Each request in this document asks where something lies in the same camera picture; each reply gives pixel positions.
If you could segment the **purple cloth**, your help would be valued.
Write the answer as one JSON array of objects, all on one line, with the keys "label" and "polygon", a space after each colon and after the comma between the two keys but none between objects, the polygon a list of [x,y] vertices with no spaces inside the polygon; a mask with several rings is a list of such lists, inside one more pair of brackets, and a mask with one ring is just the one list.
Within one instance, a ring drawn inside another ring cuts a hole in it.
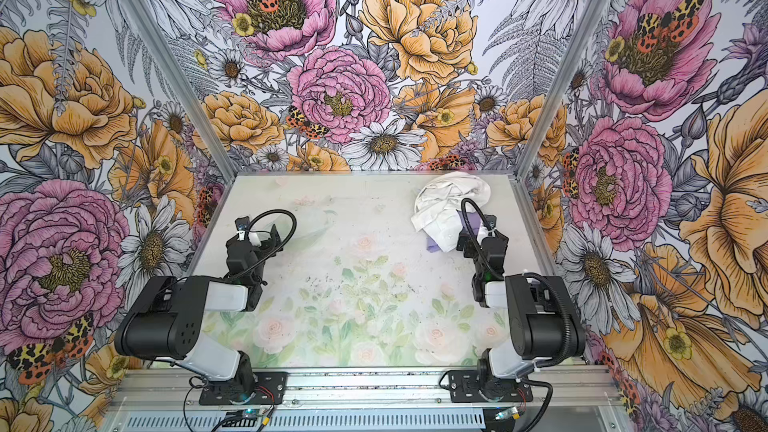
[{"label": "purple cloth", "polygon": [[[469,224],[472,231],[477,235],[480,217],[475,213],[468,214]],[[435,229],[434,233],[438,236],[439,240],[435,241],[431,232],[427,232],[427,250],[429,252],[450,252],[455,250],[459,242],[459,234],[456,232],[453,235],[440,232]]]}]

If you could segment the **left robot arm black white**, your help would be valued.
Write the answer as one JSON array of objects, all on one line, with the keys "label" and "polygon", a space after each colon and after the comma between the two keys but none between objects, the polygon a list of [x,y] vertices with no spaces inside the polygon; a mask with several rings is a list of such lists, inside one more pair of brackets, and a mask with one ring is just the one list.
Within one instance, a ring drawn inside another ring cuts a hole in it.
[{"label": "left robot arm black white", "polygon": [[267,282],[264,266],[280,253],[297,229],[295,215],[272,209],[236,220],[226,242],[227,273],[150,279],[116,332],[120,355],[162,362],[193,374],[203,405],[277,405],[283,373],[261,378],[248,354],[226,347],[203,332],[208,312],[254,312]]}]

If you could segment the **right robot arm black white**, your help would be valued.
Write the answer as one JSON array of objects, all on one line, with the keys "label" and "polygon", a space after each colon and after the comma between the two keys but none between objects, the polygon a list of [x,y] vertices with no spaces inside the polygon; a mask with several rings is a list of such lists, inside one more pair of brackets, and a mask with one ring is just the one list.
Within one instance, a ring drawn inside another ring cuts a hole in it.
[{"label": "right robot arm black white", "polygon": [[495,218],[461,219],[457,250],[475,267],[472,295],[481,307],[506,320],[508,338],[482,346],[476,370],[451,371],[454,403],[529,401],[528,377],[581,355],[586,333],[564,280],[534,272],[506,275],[509,239],[494,230]]}]

